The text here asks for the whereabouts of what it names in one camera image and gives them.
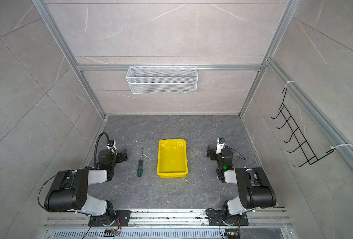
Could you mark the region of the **green black handled screwdriver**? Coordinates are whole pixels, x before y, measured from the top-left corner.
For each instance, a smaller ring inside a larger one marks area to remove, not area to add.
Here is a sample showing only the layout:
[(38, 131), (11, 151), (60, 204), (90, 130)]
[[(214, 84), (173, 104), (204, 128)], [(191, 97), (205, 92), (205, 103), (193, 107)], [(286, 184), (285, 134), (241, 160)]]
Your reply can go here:
[(138, 161), (138, 168), (137, 168), (137, 176), (138, 177), (142, 177), (143, 175), (143, 156), (144, 156), (144, 149), (142, 148), (142, 151), (141, 151), (141, 158), (140, 160)]

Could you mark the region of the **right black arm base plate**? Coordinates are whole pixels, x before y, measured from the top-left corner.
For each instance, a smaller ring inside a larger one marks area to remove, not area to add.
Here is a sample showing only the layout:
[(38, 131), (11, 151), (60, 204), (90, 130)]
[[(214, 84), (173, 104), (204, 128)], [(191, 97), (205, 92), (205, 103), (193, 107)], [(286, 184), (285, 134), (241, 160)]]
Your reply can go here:
[(210, 226), (248, 226), (247, 215), (226, 215), (221, 210), (205, 210)]

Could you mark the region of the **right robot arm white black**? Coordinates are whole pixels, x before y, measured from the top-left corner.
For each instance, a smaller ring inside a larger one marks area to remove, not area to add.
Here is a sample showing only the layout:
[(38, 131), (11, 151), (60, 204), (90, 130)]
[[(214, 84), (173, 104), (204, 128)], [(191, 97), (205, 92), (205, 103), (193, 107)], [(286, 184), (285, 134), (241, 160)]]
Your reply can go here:
[(206, 156), (217, 162), (217, 178), (222, 183), (235, 184), (238, 189), (238, 195), (225, 201), (220, 210), (205, 210), (210, 226), (247, 226), (248, 212), (276, 206), (276, 194), (263, 168), (234, 168), (234, 151), (225, 145), (218, 145), (216, 149), (208, 146)]

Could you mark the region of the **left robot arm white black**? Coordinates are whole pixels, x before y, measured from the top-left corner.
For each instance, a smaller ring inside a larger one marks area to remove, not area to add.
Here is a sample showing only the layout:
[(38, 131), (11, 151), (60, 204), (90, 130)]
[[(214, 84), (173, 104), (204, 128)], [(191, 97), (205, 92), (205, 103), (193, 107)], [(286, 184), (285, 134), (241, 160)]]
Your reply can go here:
[(39, 206), (48, 212), (75, 212), (89, 217), (90, 227), (128, 226), (131, 211), (115, 211), (112, 202), (88, 194), (88, 186), (110, 182), (117, 163), (128, 159), (127, 150), (105, 149), (98, 153), (100, 168), (85, 167), (59, 171)]

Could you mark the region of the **yellow plastic bin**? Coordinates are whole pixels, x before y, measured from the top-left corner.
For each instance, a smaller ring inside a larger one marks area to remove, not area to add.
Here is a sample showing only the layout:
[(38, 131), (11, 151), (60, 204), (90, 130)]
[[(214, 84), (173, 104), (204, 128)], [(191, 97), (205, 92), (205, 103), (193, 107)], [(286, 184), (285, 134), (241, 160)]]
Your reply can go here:
[(157, 175), (184, 178), (188, 174), (186, 140), (164, 139), (158, 143)]

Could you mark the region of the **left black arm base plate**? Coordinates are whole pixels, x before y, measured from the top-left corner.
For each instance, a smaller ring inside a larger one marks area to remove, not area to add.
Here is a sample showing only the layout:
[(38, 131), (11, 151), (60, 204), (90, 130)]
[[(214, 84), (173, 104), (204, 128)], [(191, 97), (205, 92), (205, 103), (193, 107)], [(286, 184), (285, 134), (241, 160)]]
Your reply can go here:
[(89, 227), (116, 227), (120, 224), (121, 227), (127, 227), (131, 215), (130, 210), (118, 210), (115, 211), (114, 216), (97, 216), (89, 220)]

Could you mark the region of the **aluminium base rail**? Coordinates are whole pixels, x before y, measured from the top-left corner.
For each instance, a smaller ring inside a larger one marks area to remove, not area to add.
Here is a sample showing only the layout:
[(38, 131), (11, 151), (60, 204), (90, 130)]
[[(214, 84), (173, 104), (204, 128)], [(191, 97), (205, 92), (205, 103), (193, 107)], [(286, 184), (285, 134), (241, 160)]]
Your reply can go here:
[(47, 213), (40, 239), (295, 239), (285, 208), (257, 209), (223, 220), (219, 210), (128, 209), (110, 227), (86, 216)]

